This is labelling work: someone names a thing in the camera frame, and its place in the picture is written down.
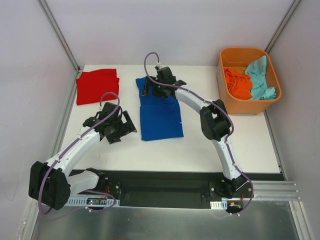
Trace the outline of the blue t shirt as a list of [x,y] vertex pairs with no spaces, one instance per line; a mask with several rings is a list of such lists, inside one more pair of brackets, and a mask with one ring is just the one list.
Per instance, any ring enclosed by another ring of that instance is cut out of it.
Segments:
[[140,101],[140,131],[143,141],[184,137],[180,105],[173,97],[143,96],[145,78],[135,80]]

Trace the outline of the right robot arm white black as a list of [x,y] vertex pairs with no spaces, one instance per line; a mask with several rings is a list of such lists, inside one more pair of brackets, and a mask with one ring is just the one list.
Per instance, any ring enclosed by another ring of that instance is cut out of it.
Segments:
[[229,138],[234,132],[234,124],[223,101],[201,97],[184,81],[176,81],[168,66],[156,66],[155,69],[155,77],[146,74],[142,95],[147,96],[152,88],[153,96],[175,98],[199,114],[201,131],[213,143],[222,165],[223,180],[214,187],[214,192],[227,199],[237,197],[250,179],[243,173],[231,146]]

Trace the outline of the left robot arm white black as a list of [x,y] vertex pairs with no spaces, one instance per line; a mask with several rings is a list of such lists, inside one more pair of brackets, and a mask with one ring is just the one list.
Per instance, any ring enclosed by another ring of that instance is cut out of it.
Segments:
[[100,111],[83,122],[77,136],[67,147],[45,162],[36,161],[31,166],[29,197],[59,210],[71,196],[82,192],[107,195],[110,184],[103,171],[90,167],[75,175],[71,172],[85,154],[103,139],[114,144],[136,131],[126,110],[114,103],[105,103]]

